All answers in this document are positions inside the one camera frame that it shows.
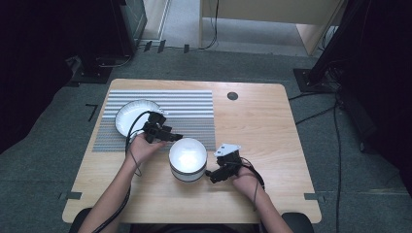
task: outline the white bowl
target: white bowl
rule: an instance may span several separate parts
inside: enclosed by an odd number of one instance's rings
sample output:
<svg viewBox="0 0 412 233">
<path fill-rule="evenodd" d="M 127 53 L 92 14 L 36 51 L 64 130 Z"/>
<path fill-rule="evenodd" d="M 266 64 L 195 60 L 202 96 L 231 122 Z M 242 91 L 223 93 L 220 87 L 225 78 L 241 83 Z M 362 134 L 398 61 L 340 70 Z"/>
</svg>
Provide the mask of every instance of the white bowl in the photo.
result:
<svg viewBox="0 0 412 233">
<path fill-rule="evenodd" d="M 121 109 L 116 114 L 116 128 L 121 133 L 121 135 L 127 137 L 127 134 L 134 120 L 136 120 L 136 118 L 145 111 L 164 114 L 157 103 L 145 99 L 132 101 L 121 107 Z M 133 126 L 133 130 L 131 132 L 142 129 L 148 118 L 149 114 L 142 115 Z"/>
<path fill-rule="evenodd" d="M 207 151 L 203 144 L 192 138 L 177 141 L 169 152 L 172 174 L 182 182 L 200 179 L 207 162 Z"/>
</svg>

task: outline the person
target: person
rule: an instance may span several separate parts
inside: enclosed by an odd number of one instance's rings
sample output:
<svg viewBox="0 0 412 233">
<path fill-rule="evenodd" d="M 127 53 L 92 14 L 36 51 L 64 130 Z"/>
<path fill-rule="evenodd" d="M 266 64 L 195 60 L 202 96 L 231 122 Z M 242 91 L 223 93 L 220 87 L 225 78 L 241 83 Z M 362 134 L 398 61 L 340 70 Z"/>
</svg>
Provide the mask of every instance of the person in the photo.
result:
<svg viewBox="0 0 412 233">
<path fill-rule="evenodd" d="M 119 209 L 139 165 L 150 159 L 157 150 L 165 145 L 166 142 L 149 144 L 145 140 L 145 134 L 139 134 L 135 137 L 118 173 L 87 214 L 79 232 L 93 232 Z M 268 232 L 292 232 L 276 210 L 269 195 L 261 185 L 257 186 L 257 179 L 249 169 L 242 167 L 232 182 L 239 192 L 246 195 L 252 202 L 255 200 L 257 213 Z M 119 224 L 120 217 L 118 216 L 101 232 L 116 232 Z"/>
</svg>

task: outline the metal grating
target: metal grating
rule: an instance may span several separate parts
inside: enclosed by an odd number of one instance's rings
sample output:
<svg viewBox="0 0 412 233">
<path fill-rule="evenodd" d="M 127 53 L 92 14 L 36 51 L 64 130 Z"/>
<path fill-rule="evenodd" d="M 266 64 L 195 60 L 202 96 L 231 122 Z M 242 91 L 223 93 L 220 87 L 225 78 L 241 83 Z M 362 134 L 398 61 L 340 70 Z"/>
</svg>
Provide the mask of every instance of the metal grating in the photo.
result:
<svg viewBox="0 0 412 233">
<path fill-rule="evenodd" d="M 113 89 L 104 109 L 93 152 L 124 151 L 125 137 L 115 125 L 116 114 L 125 104 L 138 99 L 156 102 L 167 113 L 165 125 L 172 132 L 201 142 L 206 150 L 216 150 L 211 90 L 119 90 Z M 169 143 L 164 150 L 170 150 Z"/>
</svg>

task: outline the floor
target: floor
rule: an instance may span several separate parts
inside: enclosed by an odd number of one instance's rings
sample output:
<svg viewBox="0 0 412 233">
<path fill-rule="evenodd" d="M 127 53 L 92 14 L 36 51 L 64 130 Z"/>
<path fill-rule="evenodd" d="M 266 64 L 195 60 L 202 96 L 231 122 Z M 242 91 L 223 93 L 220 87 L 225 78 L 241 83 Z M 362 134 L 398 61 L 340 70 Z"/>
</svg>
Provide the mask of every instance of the floor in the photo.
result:
<svg viewBox="0 0 412 233">
<path fill-rule="evenodd" d="M 217 42 L 210 50 L 308 56 L 296 26 L 292 23 L 222 18 L 215 22 L 214 18 L 205 17 L 203 38 L 199 42 L 200 1 L 158 0 L 145 1 L 145 4 L 148 26 L 142 43 L 166 40 L 167 47 L 183 48 L 189 45 L 191 48 L 205 48 L 211 44 L 215 35 L 214 26 L 217 24 Z M 316 50 L 312 55 L 319 57 L 321 54 L 321 50 Z"/>
</svg>

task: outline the glowing white lid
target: glowing white lid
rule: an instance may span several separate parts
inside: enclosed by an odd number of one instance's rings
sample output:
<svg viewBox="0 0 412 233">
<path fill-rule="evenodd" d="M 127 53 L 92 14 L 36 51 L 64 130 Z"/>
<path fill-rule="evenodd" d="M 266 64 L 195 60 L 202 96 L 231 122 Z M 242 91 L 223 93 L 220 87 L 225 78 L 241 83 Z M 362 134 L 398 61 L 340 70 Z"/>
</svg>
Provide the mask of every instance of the glowing white lid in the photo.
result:
<svg viewBox="0 0 412 233">
<path fill-rule="evenodd" d="M 182 173 L 199 171 L 207 159 L 207 151 L 203 144 L 192 138 L 177 141 L 169 152 L 172 166 Z"/>
</svg>

